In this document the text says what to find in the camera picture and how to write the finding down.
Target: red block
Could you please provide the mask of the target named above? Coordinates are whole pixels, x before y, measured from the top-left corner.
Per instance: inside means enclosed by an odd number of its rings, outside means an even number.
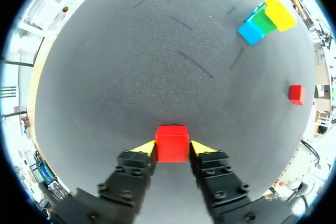
[[[295,105],[305,104],[306,92],[302,85],[291,85],[289,88],[289,100]]]
[[[188,162],[189,132],[186,126],[160,126],[155,143],[158,162]]]

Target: green cube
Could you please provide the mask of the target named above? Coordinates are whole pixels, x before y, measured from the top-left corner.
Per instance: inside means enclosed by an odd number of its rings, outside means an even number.
[[[266,34],[277,29],[276,25],[265,14],[266,5],[261,6],[254,14],[252,20],[257,24]]]

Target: screw head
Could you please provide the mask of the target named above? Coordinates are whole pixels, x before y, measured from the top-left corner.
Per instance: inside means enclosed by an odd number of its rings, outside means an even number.
[[[242,184],[240,187],[241,191],[243,191],[244,193],[248,192],[250,190],[250,186],[247,184]]]
[[[116,171],[116,173],[123,173],[124,172],[124,168],[122,166],[120,166],[120,165],[117,165],[115,167],[115,171]]]
[[[224,171],[227,172],[227,173],[231,173],[232,172],[232,167],[231,166],[225,166],[224,167]]]
[[[100,190],[100,191],[106,191],[107,190],[107,186],[104,183],[100,183],[100,184],[98,184],[98,190]]]
[[[226,197],[226,191],[217,191],[214,198],[217,200],[224,199]]]
[[[208,170],[205,171],[205,174],[206,175],[213,175],[213,174],[215,174],[215,171],[212,170],[212,169],[208,169]]]
[[[121,192],[121,197],[123,197],[124,199],[130,200],[133,197],[133,195],[130,191],[124,190]]]
[[[254,223],[256,221],[257,216],[253,213],[253,212],[249,212],[246,216],[245,216],[245,221],[247,223]]]
[[[134,169],[132,169],[131,174],[133,176],[140,176],[141,175],[141,170],[139,168],[134,168]]]

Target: cable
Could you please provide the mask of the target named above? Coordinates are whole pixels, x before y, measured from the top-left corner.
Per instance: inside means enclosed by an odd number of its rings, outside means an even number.
[[[305,146],[305,147],[307,147],[309,150],[310,150],[310,152],[312,153],[312,154],[314,154],[314,156],[318,159],[318,161],[320,162],[321,161],[321,159],[320,159],[320,155],[317,153],[317,151],[310,145],[310,144],[308,144],[306,141],[304,141],[304,140],[301,140],[301,143]]]
[[[310,145],[308,144],[306,141],[304,140],[301,140],[301,143],[308,149],[310,150],[310,152],[312,154],[314,154],[314,156],[317,158],[317,162],[315,163],[315,167],[318,168],[318,169],[321,169],[321,165],[320,165],[320,161],[321,161],[321,158],[320,158],[320,155],[317,153],[317,151]]]
[[[301,195],[300,197],[303,199],[303,202],[305,203],[305,208],[306,208],[306,210],[308,210],[309,205],[308,205],[308,202],[307,202],[306,197],[305,197],[304,195]]]
[[[274,190],[273,187],[270,187],[269,190],[273,193],[273,194],[276,194],[277,192]]]

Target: wall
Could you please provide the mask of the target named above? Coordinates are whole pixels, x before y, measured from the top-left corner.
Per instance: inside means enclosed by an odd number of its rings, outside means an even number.
[[[327,99],[315,99],[315,105],[317,111],[330,111],[330,100]]]
[[[316,85],[329,85],[327,65],[316,65]]]

